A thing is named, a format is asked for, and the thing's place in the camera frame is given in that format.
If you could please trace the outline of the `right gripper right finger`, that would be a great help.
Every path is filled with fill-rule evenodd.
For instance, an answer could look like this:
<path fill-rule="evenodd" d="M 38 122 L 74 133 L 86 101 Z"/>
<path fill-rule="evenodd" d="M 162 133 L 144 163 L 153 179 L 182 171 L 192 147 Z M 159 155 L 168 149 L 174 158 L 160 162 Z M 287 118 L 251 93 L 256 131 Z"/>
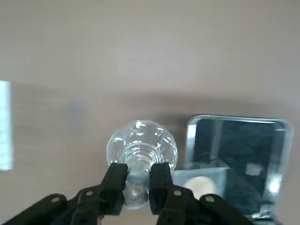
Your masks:
<path fill-rule="evenodd" d="M 216 194 L 200 199 L 190 189 L 173 184 L 168 163 L 153 164 L 150 171 L 149 202 L 157 225 L 252 225 L 230 203 Z"/>

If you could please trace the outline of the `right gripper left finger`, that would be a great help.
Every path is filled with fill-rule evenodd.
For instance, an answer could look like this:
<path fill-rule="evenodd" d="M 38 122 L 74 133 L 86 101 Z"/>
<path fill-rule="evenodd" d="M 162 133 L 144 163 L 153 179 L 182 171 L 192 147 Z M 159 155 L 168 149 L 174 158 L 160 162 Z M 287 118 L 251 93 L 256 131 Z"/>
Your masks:
<path fill-rule="evenodd" d="M 67 199 L 51 194 L 5 222 L 7 225 L 99 225 L 106 215 L 118 216 L 125 198 L 126 164 L 111 163 L 100 184 Z"/>

